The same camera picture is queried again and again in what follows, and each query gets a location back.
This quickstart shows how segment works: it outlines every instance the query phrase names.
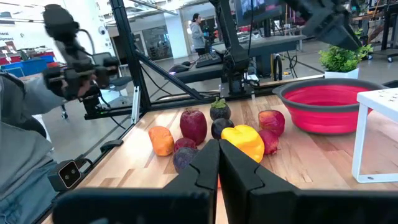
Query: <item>yellow bell pepper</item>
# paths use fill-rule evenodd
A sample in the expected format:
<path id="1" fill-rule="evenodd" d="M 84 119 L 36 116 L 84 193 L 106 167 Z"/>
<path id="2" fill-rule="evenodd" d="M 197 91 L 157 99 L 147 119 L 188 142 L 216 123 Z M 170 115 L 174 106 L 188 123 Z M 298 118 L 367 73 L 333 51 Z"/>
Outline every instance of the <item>yellow bell pepper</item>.
<path id="1" fill-rule="evenodd" d="M 224 128 L 221 138 L 243 151 L 256 162 L 260 162 L 264 155 L 264 142 L 259 133 L 248 125 L 237 125 L 235 128 Z"/>

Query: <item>red beet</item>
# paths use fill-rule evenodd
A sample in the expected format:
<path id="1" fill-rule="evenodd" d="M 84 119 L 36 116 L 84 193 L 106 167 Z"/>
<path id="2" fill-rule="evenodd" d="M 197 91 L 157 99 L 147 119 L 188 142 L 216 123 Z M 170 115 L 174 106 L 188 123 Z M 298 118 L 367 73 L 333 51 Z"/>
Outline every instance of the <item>red beet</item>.
<path id="1" fill-rule="evenodd" d="M 261 129 L 272 131 L 278 137 L 285 131 L 285 117 L 276 110 L 266 110 L 259 113 Z"/>
<path id="2" fill-rule="evenodd" d="M 181 147 L 189 147 L 191 149 L 198 149 L 197 144 L 189 138 L 181 138 L 174 144 L 174 152 L 177 152 Z"/>
<path id="3" fill-rule="evenodd" d="M 259 134 L 264 142 L 264 155 L 275 153 L 278 150 L 278 136 L 271 130 L 261 130 Z"/>
<path id="4" fill-rule="evenodd" d="M 207 134 L 205 115 L 198 110 L 185 110 L 181 114 L 180 128 L 183 137 L 192 139 L 199 145 Z"/>

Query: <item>gray shirt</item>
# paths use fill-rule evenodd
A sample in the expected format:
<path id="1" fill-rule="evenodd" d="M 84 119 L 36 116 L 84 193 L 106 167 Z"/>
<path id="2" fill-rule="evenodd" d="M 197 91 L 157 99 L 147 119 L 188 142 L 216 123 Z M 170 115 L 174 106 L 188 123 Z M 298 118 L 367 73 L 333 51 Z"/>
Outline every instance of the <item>gray shirt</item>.
<path id="1" fill-rule="evenodd" d="M 0 200 L 26 180 L 33 170 L 52 159 L 51 142 L 37 131 L 18 128 L 32 115 L 60 106 L 64 99 L 48 90 L 42 78 L 24 83 L 25 94 L 0 76 Z"/>
<path id="2" fill-rule="evenodd" d="M 196 22 L 190 24 L 192 31 L 192 42 L 195 49 L 205 48 L 205 36 L 201 31 L 200 26 Z"/>

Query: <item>white pot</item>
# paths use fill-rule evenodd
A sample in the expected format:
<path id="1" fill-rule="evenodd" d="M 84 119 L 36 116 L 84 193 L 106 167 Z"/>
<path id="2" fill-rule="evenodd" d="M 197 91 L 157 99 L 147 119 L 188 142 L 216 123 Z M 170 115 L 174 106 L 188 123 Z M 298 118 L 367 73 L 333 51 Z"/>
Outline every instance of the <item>white pot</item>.
<path id="1" fill-rule="evenodd" d="M 325 72 L 325 78 L 355 78 L 358 79 L 359 68 L 350 72 Z"/>

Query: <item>person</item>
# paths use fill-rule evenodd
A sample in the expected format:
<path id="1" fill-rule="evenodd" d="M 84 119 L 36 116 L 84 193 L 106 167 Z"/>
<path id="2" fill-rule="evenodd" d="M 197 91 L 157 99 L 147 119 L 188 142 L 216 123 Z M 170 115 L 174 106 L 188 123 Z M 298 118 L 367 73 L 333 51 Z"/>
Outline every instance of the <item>person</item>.
<path id="1" fill-rule="evenodd" d="M 198 55 L 203 55 L 206 53 L 205 46 L 205 36 L 200 28 L 201 17 L 199 13 L 195 13 L 192 17 L 192 22 L 190 24 L 191 31 L 192 31 L 192 42 L 195 48 L 195 51 Z"/>
<path id="2" fill-rule="evenodd" d="M 43 126 L 32 117 L 64 104 L 48 90 L 43 78 L 23 83 L 8 73 L 0 73 L 0 223 L 32 223 L 46 211 L 56 192 L 47 173 L 57 163 L 50 157 L 53 148 Z M 80 87 L 79 95 L 90 88 Z"/>

